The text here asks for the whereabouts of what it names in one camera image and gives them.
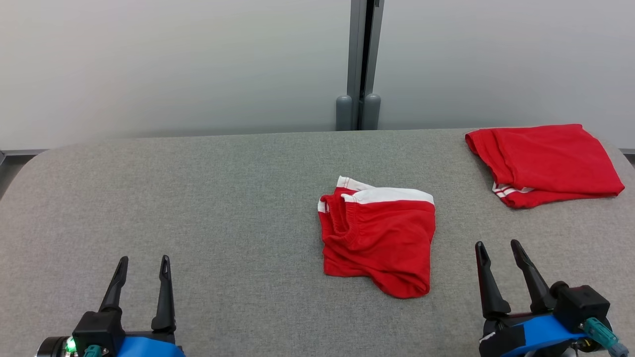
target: folded red cloth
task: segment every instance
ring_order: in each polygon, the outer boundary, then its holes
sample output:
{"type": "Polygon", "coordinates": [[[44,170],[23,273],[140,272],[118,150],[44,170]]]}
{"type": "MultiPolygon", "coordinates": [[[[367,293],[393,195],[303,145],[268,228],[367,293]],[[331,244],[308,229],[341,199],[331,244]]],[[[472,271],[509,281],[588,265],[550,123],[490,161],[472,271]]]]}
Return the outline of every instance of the folded red cloth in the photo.
{"type": "Polygon", "coordinates": [[[400,299],[430,290],[434,201],[414,189],[373,187],[340,177],[318,203],[324,273],[369,276],[400,299]]]}
{"type": "Polygon", "coordinates": [[[465,141],[509,207],[617,196],[624,189],[602,144],[580,124],[481,129],[465,141]]]}

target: green led indicator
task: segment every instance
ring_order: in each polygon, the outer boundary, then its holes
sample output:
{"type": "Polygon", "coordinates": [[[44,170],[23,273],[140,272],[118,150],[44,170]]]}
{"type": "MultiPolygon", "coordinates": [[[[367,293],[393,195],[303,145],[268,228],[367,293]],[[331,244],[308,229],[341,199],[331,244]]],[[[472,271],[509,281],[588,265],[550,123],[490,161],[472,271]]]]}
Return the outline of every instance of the green led indicator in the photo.
{"type": "Polygon", "coordinates": [[[77,346],[75,346],[75,340],[72,337],[66,340],[66,351],[70,353],[77,352],[77,346]]]}

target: blue gripper cover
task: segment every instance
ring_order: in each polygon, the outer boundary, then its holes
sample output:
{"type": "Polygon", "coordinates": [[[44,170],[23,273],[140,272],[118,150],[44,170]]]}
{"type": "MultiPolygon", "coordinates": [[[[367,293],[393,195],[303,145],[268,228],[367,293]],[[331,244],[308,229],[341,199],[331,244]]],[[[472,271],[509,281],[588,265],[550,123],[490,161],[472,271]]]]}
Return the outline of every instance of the blue gripper cover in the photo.
{"type": "Polygon", "coordinates": [[[566,340],[578,340],[582,337],[588,337],[583,332],[569,332],[553,315],[537,316],[518,325],[522,325],[525,329],[525,345],[511,350],[501,357],[519,356],[566,340]]]}
{"type": "Polygon", "coordinates": [[[119,357],[185,357],[177,345],[148,339],[126,337],[119,350],[119,357]]]}

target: white panel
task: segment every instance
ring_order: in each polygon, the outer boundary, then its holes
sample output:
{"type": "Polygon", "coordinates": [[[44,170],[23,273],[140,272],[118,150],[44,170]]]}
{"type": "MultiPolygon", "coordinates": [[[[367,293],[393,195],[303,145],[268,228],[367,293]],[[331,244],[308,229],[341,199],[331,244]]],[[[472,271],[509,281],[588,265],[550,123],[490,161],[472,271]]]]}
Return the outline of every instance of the white panel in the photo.
{"type": "Polygon", "coordinates": [[[386,0],[379,128],[582,123],[635,148],[635,2],[386,0]]]}
{"type": "Polygon", "coordinates": [[[333,130],[350,1],[0,2],[0,149],[333,130]]]}

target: gray floor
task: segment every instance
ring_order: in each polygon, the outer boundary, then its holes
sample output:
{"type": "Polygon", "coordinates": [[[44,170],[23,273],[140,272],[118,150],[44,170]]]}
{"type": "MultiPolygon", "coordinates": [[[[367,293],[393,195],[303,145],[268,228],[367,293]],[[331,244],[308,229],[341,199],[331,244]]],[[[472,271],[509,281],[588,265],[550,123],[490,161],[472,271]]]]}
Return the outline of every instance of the gray floor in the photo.
{"type": "MultiPolygon", "coordinates": [[[[31,160],[33,156],[7,156],[0,165],[0,198],[4,195],[15,175],[22,167],[31,160]]],[[[626,158],[635,168],[635,154],[626,155],[626,158]]]]}

